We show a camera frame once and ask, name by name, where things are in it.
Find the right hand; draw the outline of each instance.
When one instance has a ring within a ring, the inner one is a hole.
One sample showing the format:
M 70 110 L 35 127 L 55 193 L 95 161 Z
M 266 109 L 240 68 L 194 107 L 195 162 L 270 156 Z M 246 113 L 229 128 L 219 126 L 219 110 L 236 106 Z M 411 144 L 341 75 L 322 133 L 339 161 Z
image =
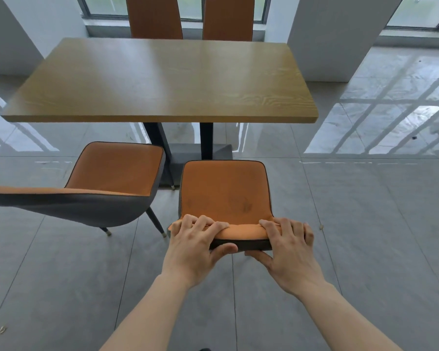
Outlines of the right hand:
M 252 256 L 263 264 L 285 292 L 302 301 L 307 292 L 328 284 L 312 251 L 314 233 L 307 223 L 302 224 L 287 218 L 274 220 L 281 225 L 281 235 L 273 222 L 259 221 L 267 231 L 273 258 L 256 250 L 246 251 L 245 255 Z

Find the chair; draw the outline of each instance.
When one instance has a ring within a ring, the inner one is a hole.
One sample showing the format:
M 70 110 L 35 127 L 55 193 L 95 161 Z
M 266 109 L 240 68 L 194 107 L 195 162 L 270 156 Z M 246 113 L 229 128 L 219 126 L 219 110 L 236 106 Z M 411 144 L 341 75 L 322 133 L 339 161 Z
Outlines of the chair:
M 273 221 L 265 166 L 251 160 L 189 161 L 179 192 L 179 218 L 185 214 L 230 224 L 216 235 L 211 249 L 234 242 L 239 251 L 270 250 L 267 233 L 258 224 L 260 219 Z
M 102 229 L 130 223 L 144 212 L 165 237 L 150 208 L 164 166 L 159 146 L 92 142 L 78 158 L 65 188 L 0 186 L 0 206 L 22 208 Z
M 252 41 L 255 0 L 205 0 L 204 40 Z
M 182 39 L 177 0 L 126 0 L 132 38 Z

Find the orange seat cushion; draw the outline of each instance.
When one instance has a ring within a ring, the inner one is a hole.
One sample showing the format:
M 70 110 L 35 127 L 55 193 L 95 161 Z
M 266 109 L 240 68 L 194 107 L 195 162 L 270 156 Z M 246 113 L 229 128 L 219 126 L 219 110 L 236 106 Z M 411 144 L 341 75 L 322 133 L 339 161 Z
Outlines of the orange seat cushion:
M 162 156 L 162 147 L 150 144 L 92 142 L 65 187 L 149 196 Z
M 273 221 L 267 172 L 251 160 L 203 160 L 185 164 L 181 182 L 181 218 L 205 215 L 228 222 L 217 239 L 267 239 L 260 219 Z

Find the window frame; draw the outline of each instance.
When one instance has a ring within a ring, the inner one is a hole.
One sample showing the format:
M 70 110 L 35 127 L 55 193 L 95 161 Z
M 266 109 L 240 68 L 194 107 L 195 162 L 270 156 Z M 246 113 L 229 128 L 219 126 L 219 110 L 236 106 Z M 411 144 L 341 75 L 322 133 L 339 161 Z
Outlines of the window frame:
M 400 3 L 398 4 L 397 8 L 395 9 L 395 11 L 392 13 L 392 16 L 389 19 L 392 19 L 393 15 L 395 14 L 395 12 L 398 10 L 398 7 L 400 7 L 400 5 L 402 4 L 403 0 L 400 1 Z M 385 26 L 385 29 L 398 29 L 398 30 L 410 30 L 410 31 L 436 31 L 439 32 L 439 23 L 436 27 L 412 27 L 412 26 Z
M 84 19 L 90 19 L 90 20 L 128 20 L 129 17 L 126 15 L 114 15 L 114 14 L 97 14 L 97 13 L 91 13 L 89 10 L 88 4 L 86 3 L 86 0 L 77 0 L 78 4 L 80 5 L 82 17 Z M 259 21 L 254 21 L 254 23 L 258 24 L 266 24 L 267 18 L 268 18 L 268 11 L 270 9 L 270 2 L 271 0 L 265 0 L 265 4 L 263 5 L 263 13 L 262 13 L 262 19 Z M 202 19 L 191 19 L 191 18 L 181 18 L 181 21 L 187 21 L 187 22 L 203 22 L 204 18 L 204 12 L 205 12 L 205 0 L 202 0 Z

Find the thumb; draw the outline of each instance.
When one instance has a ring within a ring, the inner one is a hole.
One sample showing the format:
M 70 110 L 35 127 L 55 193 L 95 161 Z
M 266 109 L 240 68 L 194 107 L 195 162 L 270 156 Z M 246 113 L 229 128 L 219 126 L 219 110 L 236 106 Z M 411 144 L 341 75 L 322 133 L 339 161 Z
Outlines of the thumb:
M 246 251 L 244 255 L 253 257 L 262 265 L 264 265 L 268 270 L 270 269 L 271 263 L 273 261 L 273 259 L 269 255 L 259 250 Z
M 222 244 L 214 249 L 210 256 L 211 262 L 215 265 L 223 256 L 227 254 L 233 254 L 237 252 L 237 245 L 232 242 L 228 242 L 226 244 Z

